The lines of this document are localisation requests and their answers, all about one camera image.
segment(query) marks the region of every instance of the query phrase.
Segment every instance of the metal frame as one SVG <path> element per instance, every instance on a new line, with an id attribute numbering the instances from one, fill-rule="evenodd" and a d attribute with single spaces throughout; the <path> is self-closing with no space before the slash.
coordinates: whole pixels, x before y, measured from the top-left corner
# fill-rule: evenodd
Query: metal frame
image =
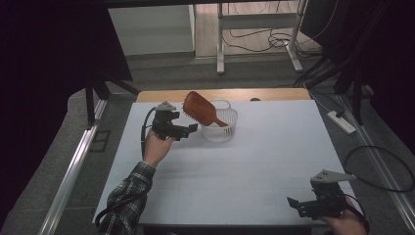
<path id="1" fill-rule="evenodd" d="M 55 230 L 67 205 L 70 193 L 76 182 L 76 178 L 81 170 L 85 156 L 88 153 L 89 146 L 97 131 L 99 120 L 106 105 L 107 101 L 100 100 L 98 102 L 98 105 L 95 109 L 95 122 L 90 129 L 87 129 L 83 132 L 82 138 L 76 148 L 72 160 L 70 161 L 67 173 L 65 174 L 55 199 L 52 202 L 52 206 L 50 207 L 43 221 L 43 224 L 40 227 L 38 235 L 51 235 L 55 233 Z"/>
<path id="2" fill-rule="evenodd" d="M 305 10 L 306 0 L 300 1 L 297 13 L 285 14 L 261 14 L 261 15 L 238 15 L 223 16 L 222 3 L 217 4 L 218 15 L 218 38 L 217 38 L 217 73 L 225 73 L 223 30 L 224 29 L 244 29 L 244 28 L 287 28 L 293 27 L 290 43 L 286 46 L 288 55 L 293 63 L 296 72 L 302 72 L 302 66 L 296 55 L 296 41 L 299 34 L 302 16 Z"/>
<path id="3" fill-rule="evenodd" d="M 355 118 L 351 113 L 351 106 L 347 100 L 346 95 L 338 95 L 338 99 L 340 100 L 341 104 L 345 107 L 345 114 L 347 118 L 352 122 L 352 124 L 356 127 L 357 136 L 359 137 L 360 142 L 363 145 L 374 145 L 372 139 L 370 138 L 369 134 L 367 133 L 364 126 L 359 125 Z M 388 168 L 387 164 L 381 158 L 382 154 L 378 150 L 368 149 L 367 153 L 369 155 L 369 159 L 372 163 L 372 166 L 377 171 L 379 177 L 381 178 L 382 182 L 385 186 L 390 188 L 399 189 L 399 186 L 394 179 L 391 170 Z M 394 205 L 396 206 L 397 210 L 400 212 L 400 215 L 405 222 L 408 229 L 411 231 L 412 234 L 415 234 L 415 210 L 412 204 L 409 202 L 408 197 L 402 193 L 394 193 L 389 192 Z"/>

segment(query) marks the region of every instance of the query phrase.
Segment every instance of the clear plastic basket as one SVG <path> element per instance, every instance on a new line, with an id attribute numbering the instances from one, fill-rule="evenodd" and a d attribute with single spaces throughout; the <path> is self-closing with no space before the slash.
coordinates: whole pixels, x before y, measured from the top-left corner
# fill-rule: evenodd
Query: clear plastic basket
<path id="1" fill-rule="evenodd" d="M 210 142 L 224 143 L 235 135 L 238 113 L 231 108 L 231 104 L 226 100 L 213 100 L 212 102 L 225 102 L 228 104 L 228 107 L 225 109 L 216 109 L 217 118 L 227 123 L 228 125 L 220 127 L 215 122 L 210 126 L 201 124 L 202 134 Z"/>

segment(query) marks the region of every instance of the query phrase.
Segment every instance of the white power strip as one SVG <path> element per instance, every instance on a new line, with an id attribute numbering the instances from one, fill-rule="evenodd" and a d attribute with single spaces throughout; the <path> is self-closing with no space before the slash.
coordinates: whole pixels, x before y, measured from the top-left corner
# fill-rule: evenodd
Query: white power strip
<path id="1" fill-rule="evenodd" d="M 344 118 L 342 117 L 336 117 L 336 111 L 332 111 L 327 114 L 327 116 L 335 123 L 337 124 L 342 130 L 344 130 L 347 134 L 351 134 L 356 129 L 348 123 Z"/>

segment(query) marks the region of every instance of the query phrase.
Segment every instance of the brown hairbrush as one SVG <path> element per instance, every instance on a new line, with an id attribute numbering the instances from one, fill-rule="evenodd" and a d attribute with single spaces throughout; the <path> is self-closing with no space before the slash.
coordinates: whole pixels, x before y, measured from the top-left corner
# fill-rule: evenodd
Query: brown hairbrush
<path id="1" fill-rule="evenodd" d="M 196 91 L 191 91 L 187 95 L 183 111 L 204 126 L 210 126 L 213 122 L 216 122 L 220 127 L 228 125 L 217 118 L 214 105 Z"/>

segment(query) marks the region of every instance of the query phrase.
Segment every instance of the white wall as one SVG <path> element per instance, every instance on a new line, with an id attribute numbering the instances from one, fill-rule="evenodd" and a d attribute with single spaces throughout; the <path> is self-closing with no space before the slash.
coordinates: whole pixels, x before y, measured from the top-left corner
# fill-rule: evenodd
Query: white wall
<path id="1" fill-rule="evenodd" d="M 109 9 L 125 56 L 193 52 L 193 6 Z"/>

